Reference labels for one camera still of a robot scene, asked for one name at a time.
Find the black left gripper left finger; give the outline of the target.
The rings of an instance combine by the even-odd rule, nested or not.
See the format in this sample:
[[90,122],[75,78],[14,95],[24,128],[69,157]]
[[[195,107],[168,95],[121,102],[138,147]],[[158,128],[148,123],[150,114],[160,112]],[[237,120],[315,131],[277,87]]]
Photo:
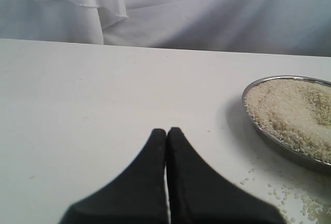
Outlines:
[[163,129],[153,129],[131,164],[106,186],[72,204],[60,222],[168,223],[166,138]]

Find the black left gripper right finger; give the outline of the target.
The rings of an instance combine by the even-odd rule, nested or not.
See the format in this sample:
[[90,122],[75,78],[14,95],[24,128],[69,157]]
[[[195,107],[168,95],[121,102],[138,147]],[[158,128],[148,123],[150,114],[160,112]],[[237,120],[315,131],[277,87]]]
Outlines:
[[180,128],[166,141],[171,223],[284,223],[279,211],[227,181],[191,146]]

